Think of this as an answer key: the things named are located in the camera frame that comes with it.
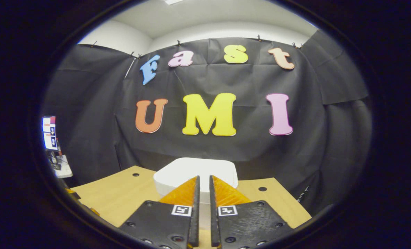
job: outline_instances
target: hole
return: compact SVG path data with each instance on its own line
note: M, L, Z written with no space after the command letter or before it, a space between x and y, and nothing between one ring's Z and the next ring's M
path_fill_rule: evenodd
M224 241L227 242L227 243L233 243L233 242L236 241L236 238L235 237L227 237Z
M173 236L173 237L172 237L172 241L175 241L175 242L183 242L183 241L184 241L184 238L181 237L181 236Z

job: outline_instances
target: orange letter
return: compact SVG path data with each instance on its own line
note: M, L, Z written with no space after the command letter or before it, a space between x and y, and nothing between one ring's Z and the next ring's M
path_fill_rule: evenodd
M163 119L164 105L166 105L167 102L168 101L165 98L160 98L153 102L153 104L156 105L155 118L153 119L153 123L148 124L146 123L146 112L147 112L147 106L150 105L150 101L148 100L138 101L136 104L136 106L138 107L138 109L136 110L136 119L135 119L136 128L140 132L144 132L144 133L156 132L161 126L161 121Z
M284 69L294 69L294 65L293 63L290 63L287 61L286 56L289 57L289 53L287 52L283 52L280 48L276 47L274 49L270 49L269 54L273 54L273 56L275 57L275 61L276 63L278 63L278 65L280 65L280 67L284 68Z

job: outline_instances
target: letter f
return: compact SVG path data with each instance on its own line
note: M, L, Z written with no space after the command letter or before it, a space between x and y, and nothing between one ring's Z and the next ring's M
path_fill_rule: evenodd
M158 68L158 63L156 63L156 61L159 60L159 58L159 55L155 55L141 66L140 70L143 72L144 76L143 85L147 84L155 77L156 74L153 71Z

